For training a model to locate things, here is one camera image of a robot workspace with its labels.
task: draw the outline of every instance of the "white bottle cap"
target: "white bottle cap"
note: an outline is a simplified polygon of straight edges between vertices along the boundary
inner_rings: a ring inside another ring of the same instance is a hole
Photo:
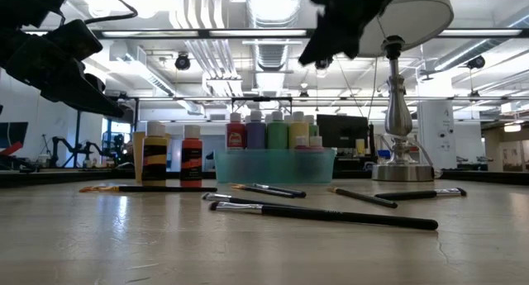
[[[194,138],[199,139],[200,138],[200,126],[198,125],[186,125],[183,127],[183,137],[186,139]]]
[[[250,113],[251,121],[261,121],[262,117],[263,117],[263,114],[261,113],[261,111],[251,111]]]
[[[159,121],[147,122],[147,136],[165,136],[165,125]]]
[[[323,146],[323,139],[321,136],[311,136],[310,142],[312,148],[321,148]]]
[[[241,114],[238,113],[238,112],[232,112],[230,114],[230,122],[232,122],[232,123],[241,122]]]
[[[303,122],[305,114],[303,112],[294,112],[293,116],[295,122]]]
[[[314,115],[306,115],[304,119],[306,123],[310,125],[314,124]]]
[[[282,121],[283,113],[282,112],[272,112],[272,121]]]
[[[296,136],[296,146],[308,147],[308,139],[306,136]]]

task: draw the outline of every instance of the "bottle label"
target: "bottle label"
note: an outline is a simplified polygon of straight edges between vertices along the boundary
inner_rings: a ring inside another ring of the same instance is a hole
[[[243,148],[241,133],[230,132],[227,146],[228,148]]]
[[[167,171],[167,146],[145,145],[143,147],[143,181],[165,180]]]
[[[180,181],[202,180],[202,149],[182,149]]]

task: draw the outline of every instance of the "white pillar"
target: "white pillar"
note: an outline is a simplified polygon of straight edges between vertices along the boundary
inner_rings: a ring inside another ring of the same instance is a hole
[[[421,97],[454,96],[451,77],[432,76],[433,80],[419,81],[417,95]],[[457,168],[452,101],[424,101],[417,105],[419,140],[430,156],[435,169]],[[426,163],[424,154],[421,161]]]

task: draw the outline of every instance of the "workbench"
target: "workbench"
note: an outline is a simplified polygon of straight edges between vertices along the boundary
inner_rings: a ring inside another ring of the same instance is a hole
[[[364,194],[461,187],[397,209],[296,185],[237,197],[439,221],[437,231],[209,211],[202,193],[79,193],[106,180],[0,189],[0,284],[527,284],[529,188],[335,180]],[[178,180],[168,181],[179,185]],[[205,180],[204,187],[215,186]]]

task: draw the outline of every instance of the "purple paint bottle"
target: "purple paint bottle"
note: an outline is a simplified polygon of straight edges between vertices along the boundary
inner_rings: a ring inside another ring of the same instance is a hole
[[[250,123],[246,123],[246,148],[248,150],[266,149],[266,124],[261,121],[260,111],[252,111]]]

